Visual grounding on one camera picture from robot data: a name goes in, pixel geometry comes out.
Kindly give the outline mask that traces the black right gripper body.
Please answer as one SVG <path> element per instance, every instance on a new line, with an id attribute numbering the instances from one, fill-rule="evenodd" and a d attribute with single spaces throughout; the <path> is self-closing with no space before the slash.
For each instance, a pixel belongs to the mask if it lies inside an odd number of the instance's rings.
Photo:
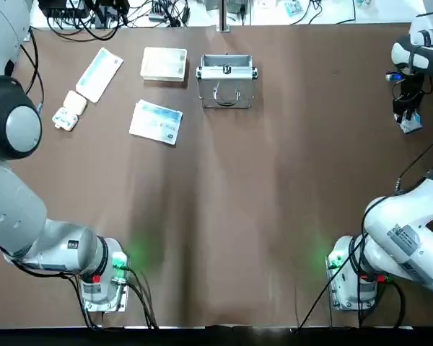
<path id="1" fill-rule="evenodd" d="M 402 79 L 393 85 L 393 112 L 412 113 L 423 99 L 422 79 Z"/>

